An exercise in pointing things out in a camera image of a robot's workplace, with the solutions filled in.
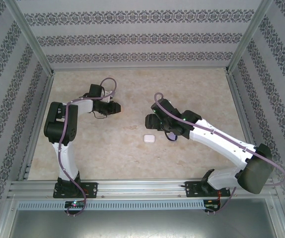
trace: beige tabletop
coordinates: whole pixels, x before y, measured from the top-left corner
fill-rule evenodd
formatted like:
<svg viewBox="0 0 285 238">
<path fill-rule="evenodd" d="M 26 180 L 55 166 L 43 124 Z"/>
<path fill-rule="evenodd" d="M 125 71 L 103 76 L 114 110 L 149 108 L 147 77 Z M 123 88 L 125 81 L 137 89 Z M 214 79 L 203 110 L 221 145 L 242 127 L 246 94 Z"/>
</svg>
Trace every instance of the beige tabletop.
<svg viewBox="0 0 285 238">
<path fill-rule="evenodd" d="M 99 84 L 106 77 L 117 80 L 114 101 L 122 106 L 122 112 L 106 119 L 96 119 L 93 114 L 79 116 L 73 145 L 81 179 L 201 178 L 209 169 L 234 166 L 201 143 L 182 136 L 170 142 L 164 132 L 144 126 L 145 116 L 152 113 L 154 94 L 162 92 L 180 112 L 191 110 L 213 126 L 244 140 L 222 68 L 57 72 L 29 180 L 58 178 L 55 151 L 43 134 L 50 103 L 78 98 L 88 92 L 91 83 Z M 112 82 L 103 86 L 113 89 Z M 155 143 L 145 143 L 145 134 L 155 135 Z"/>
</svg>

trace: enclosure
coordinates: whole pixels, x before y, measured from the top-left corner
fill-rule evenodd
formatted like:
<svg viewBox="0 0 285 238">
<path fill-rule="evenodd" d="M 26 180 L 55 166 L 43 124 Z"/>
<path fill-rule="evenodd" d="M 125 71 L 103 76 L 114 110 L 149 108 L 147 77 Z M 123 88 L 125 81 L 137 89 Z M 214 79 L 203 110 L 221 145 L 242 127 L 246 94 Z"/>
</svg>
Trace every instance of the enclosure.
<svg viewBox="0 0 285 238">
<path fill-rule="evenodd" d="M 75 163 L 98 186 L 86 211 L 67 217 L 73 199 L 53 198 L 46 118 L 52 102 L 107 77 L 121 112 L 78 117 Z M 234 164 L 146 129 L 157 92 L 264 143 L 285 170 L 285 0 L 0 0 L 0 237 L 285 237 L 285 183 L 238 188 L 216 215 L 202 211 L 208 198 L 187 196 L 186 181 Z M 268 183 L 282 179 L 276 169 Z"/>
</svg>

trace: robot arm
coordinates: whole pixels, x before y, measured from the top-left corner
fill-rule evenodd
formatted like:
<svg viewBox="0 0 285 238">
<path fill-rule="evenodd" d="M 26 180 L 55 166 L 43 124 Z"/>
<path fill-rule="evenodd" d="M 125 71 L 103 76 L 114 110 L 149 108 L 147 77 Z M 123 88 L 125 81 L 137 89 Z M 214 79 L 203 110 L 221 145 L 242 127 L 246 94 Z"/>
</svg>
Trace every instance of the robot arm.
<svg viewBox="0 0 285 238">
<path fill-rule="evenodd" d="M 182 135 L 187 139 L 203 143 L 221 153 L 236 165 L 236 167 L 230 169 L 209 170 L 202 179 L 204 183 L 202 188 L 206 193 L 210 190 L 220 190 L 236 186 L 241 186 L 243 189 L 254 194 L 260 193 L 273 170 L 273 166 L 248 153 L 246 149 L 271 159 L 272 155 L 269 147 L 264 144 L 256 147 L 255 145 L 239 141 L 218 130 L 205 119 L 202 119 L 200 115 L 192 111 L 186 110 L 181 114 L 167 99 L 162 98 L 158 100 L 158 103 L 170 114 L 181 120 L 191 122 L 195 126 L 185 124 L 170 117 L 155 103 L 151 106 L 154 114 L 147 115 L 145 118 L 147 129 L 157 129 L 165 133 L 171 132 L 176 136 Z M 241 144 L 245 149 L 240 149 L 230 141 Z"/>
<path fill-rule="evenodd" d="M 52 143 L 58 158 L 59 141 L 64 130 L 65 120 L 68 120 L 66 133 L 61 144 L 60 158 L 65 172 L 78 184 L 80 184 L 80 177 L 74 160 L 72 143 L 77 131 L 77 117 L 90 112 L 99 112 L 105 116 L 119 113 L 121 111 L 121 106 L 118 103 L 110 101 L 113 95 L 102 100 L 93 99 L 110 94 L 111 92 L 105 91 L 101 85 L 91 84 L 89 92 L 83 95 L 83 98 L 86 98 L 86 100 L 76 101 L 69 105 L 68 118 L 65 117 L 66 104 L 52 102 L 50 105 L 44 126 L 44 134 L 49 139 L 49 142 Z M 61 166 L 59 166 L 59 170 L 59 187 L 73 191 L 72 194 L 70 194 L 71 197 L 73 197 L 75 195 L 74 192 L 79 192 L 78 189 L 71 183 Z"/>
</svg>

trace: white block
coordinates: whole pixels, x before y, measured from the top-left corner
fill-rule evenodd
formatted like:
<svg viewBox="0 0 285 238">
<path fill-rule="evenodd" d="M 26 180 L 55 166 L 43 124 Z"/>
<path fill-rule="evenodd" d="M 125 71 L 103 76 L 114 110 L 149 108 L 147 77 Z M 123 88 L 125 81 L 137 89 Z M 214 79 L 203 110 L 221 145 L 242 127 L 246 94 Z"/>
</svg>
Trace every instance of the white block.
<svg viewBox="0 0 285 238">
<path fill-rule="evenodd" d="M 154 143 L 156 137 L 154 135 L 144 135 L 143 141 L 146 143 Z"/>
</svg>

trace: wall panel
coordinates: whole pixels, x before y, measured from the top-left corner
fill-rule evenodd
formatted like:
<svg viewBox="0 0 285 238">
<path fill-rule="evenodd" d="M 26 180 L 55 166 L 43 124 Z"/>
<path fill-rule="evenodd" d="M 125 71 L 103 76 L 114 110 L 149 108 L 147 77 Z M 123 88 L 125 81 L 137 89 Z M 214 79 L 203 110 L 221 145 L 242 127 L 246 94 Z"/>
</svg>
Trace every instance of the wall panel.
<svg viewBox="0 0 285 238">
<path fill-rule="evenodd" d="M 233 77 L 255 142 L 267 144 L 285 169 L 285 0 L 273 1 Z M 285 211 L 285 184 L 278 192 Z"/>
<path fill-rule="evenodd" d="M 0 1 L 0 210 L 16 180 L 48 76 Z"/>
<path fill-rule="evenodd" d="M 227 66 L 260 0 L 20 0 L 54 69 Z"/>
</svg>

